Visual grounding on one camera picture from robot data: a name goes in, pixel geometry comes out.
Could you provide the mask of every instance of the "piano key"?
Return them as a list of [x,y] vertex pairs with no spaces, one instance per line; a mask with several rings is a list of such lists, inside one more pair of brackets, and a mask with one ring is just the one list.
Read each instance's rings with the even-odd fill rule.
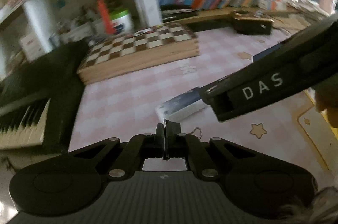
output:
[[17,122],[18,122],[17,120],[18,119],[20,119],[20,121],[19,121],[19,124],[20,124],[21,119],[22,119],[23,115],[25,114],[25,112],[26,112],[25,108],[20,108],[20,109],[18,109],[16,111],[13,111],[14,114],[13,114],[12,121],[10,123],[10,130],[14,130],[14,126],[15,126],[15,124],[17,124]]
[[49,106],[49,100],[46,101],[46,105],[41,114],[40,120],[36,126],[33,126],[33,131],[31,132],[30,138],[28,140],[28,145],[41,145],[44,139],[45,125],[47,120],[47,112]]
[[[42,145],[49,101],[39,100],[11,114],[0,116],[0,149]],[[8,120],[10,120],[10,125],[5,130],[4,127],[7,126]]]
[[27,126],[27,120],[29,118],[29,114],[31,111],[32,106],[28,106],[25,116],[22,118],[21,124],[25,128]]
[[21,124],[21,121],[22,119],[24,118],[26,112],[27,112],[27,109],[28,107],[23,107],[22,109],[20,109],[20,111],[16,114],[16,118],[15,118],[15,121],[14,121],[14,125],[13,125],[13,129],[17,129],[20,124]]
[[2,128],[5,132],[8,131],[13,117],[14,117],[13,112],[10,112],[10,113],[7,113],[6,115],[4,115]]
[[29,116],[28,116],[28,118],[27,118],[27,124],[26,124],[26,126],[31,126],[31,125],[32,125],[33,117],[34,117],[34,115],[35,115],[35,111],[36,111],[38,105],[39,105],[38,102],[34,102],[34,104],[31,105],[31,109],[30,109]]
[[41,114],[47,104],[48,99],[41,100],[39,105],[37,106],[36,112],[33,116],[32,124],[37,124],[40,120]]

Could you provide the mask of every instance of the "black key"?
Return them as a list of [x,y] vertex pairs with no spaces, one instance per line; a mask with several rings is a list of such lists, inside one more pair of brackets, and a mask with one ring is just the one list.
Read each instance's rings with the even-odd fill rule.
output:
[[38,102],[34,102],[34,104],[31,105],[31,110],[29,111],[29,116],[27,118],[27,126],[32,125],[33,117],[35,115],[35,112],[37,111],[38,106],[39,106]]
[[21,120],[23,119],[28,107],[22,107],[16,114],[14,122],[13,122],[13,129],[17,130],[20,126]]
[[27,126],[27,121],[28,121],[28,118],[29,118],[29,115],[30,115],[32,108],[33,108],[32,105],[28,106],[27,112],[25,113],[24,117],[22,118],[21,124],[24,128]]
[[34,125],[36,125],[39,122],[41,114],[42,114],[42,112],[43,112],[43,110],[44,110],[44,108],[47,104],[47,101],[48,101],[48,99],[43,99],[43,100],[40,101],[40,103],[37,107],[37,110],[35,112],[35,115],[33,116],[33,124]]
[[0,117],[0,130],[3,131],[4,127],[5,127],[5,120],[6,120],[6,115],[3,115]]
[[11,124],[11,121],[14,117],[14,113],[13,112],[9,112],[7,113],[5,116],[4,116],[4,125],[3,125],[3,130],[5,132],[7,132],[10,128],[10,124]]
[[10,125],[9,125],[9,127],[8,127],[9,130],[10,130],[10,129],[13,130],[14,123],[15,123],[15,119],[16,119],[16,116],[18,115],[19,111],[20,111],[20,110],[15,110],[15,111],[13,111],[12,120],[11,120]]

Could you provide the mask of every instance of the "star pattern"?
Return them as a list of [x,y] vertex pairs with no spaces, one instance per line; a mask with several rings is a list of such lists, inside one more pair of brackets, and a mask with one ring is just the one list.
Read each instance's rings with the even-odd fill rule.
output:
[[250,134],[255,135],[258,139],[261,139],[264,134],[268,132],[264,129],[263,124],[251,124],[251,131]]
[[249,59],[249,60],[251,60],[251,57],[252,57],[252,55],[251,54],[249,54],[249,53],[247,53],[247,52],[239,52],[239,53],[237,53],[237,56],[240,58],[240,59]]
[[190,66],[189,64],[185,64],[180,68],[183,74],[196,72],[196,66]]

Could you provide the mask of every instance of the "wooden chessboard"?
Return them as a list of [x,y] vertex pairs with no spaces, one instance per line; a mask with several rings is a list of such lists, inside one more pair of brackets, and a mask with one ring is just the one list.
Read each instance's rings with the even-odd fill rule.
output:
[[93,46],[77,73],[86,84],[199,55],[196,35],[172,23]]

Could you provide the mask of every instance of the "circular pad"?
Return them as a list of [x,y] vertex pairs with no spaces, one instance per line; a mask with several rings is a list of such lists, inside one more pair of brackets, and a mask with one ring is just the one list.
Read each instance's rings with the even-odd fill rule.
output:
[[62,155],[20,170],[10,182],[10,195],[26,213],[59,216],[91,204],[101,183],[87,159]]

